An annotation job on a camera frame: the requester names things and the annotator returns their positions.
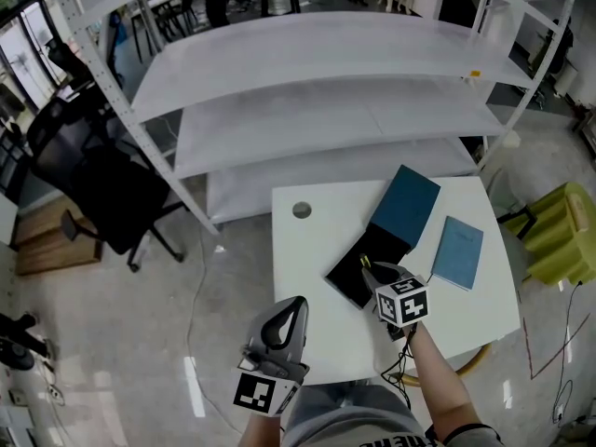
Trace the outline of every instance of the forearm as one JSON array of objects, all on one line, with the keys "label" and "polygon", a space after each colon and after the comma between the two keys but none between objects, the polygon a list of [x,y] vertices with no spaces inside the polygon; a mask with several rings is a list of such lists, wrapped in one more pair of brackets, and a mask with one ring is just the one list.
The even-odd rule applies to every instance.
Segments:
[{"label": "forearm", "polygon": [[422,323],[410,342],[422,394],[439,439],[459,425],[479,423],[464,383],[445,360]]},{"label": "forearm", "polygon": [[279,417],[252,414],[238,447],[279,447]]}]

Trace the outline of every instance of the gray floor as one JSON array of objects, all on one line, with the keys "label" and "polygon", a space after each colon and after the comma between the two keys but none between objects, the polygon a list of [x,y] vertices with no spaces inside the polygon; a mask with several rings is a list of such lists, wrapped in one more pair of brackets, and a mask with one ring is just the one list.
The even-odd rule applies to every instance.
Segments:
[{"label": "gray floor", "polygon": [[[501,118],[510,112],[507,107],[493,110]],[[532,111],[523,116],[518,127],[521,147],[502,157],[526,200],[566,181],[582,183],[596,196],[596,173],[582,144],[568,131],[569,122]],[[136,275],[123,257],[106,248],[100,264],[18,280],[17,310],[37,312],[43,320],[37,332],[60,348],[58,384],[67,405],[57,408],[57,415],[68,434],[46,401],[42,378],[36,372],[18,374],[33,400],[41,445],[237,443],[236,431],[206,400],[206,416],[195,417],[184,359],[195,358],[203,393],[242,430],[247,417],[230,406],[229,370],[238,361],[247,323],[273,302],[271,219],[227,223],[218,239],[201,231],[184,211],[172,214],[159,228],[186,252],[183,264],[152,240]],[[203,260],[207,273],[193,315],[189,354],[185,339]],[[570,335],[596,303],[595,288],[590,283],[576,294]],[[494,342],[489,358],[465,378],[482,420],[501,433],[506,445],[544,446],[556,435],[550,410],[561,355],[548,363],[563,344],[570,293],[567,284],[563,291],[533,280],[524,285],[520,313],[527,347],[524,330],[518,330]],[[565,349],[563,378],[574,380],[565,421],[580,414],[594,393],[594,319],[588,317]],[[469,355],[453,359],[454,366],[465,358]],[[409,393],[415,415],[427,427],[419,389]]]}]

